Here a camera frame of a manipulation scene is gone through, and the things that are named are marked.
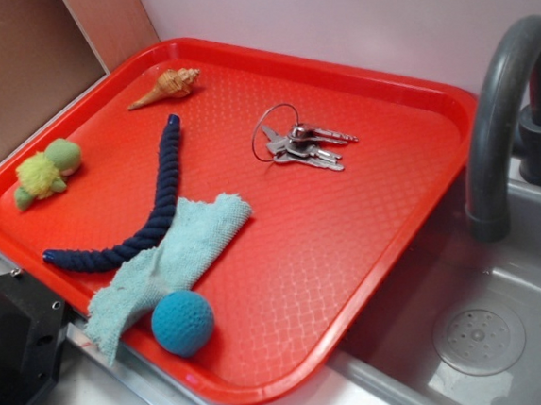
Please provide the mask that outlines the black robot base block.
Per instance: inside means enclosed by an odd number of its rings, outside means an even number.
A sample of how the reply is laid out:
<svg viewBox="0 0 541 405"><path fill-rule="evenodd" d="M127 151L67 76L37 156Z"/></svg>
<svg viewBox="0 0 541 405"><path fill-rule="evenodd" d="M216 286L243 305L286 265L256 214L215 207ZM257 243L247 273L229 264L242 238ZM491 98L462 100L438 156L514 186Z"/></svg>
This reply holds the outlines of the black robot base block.
<svg viewBox="0 0 541 405"><path fill-rule="evenodd" d="M56 386L67 313L27 272L0 275L0 405L36 405Z"/></svg>

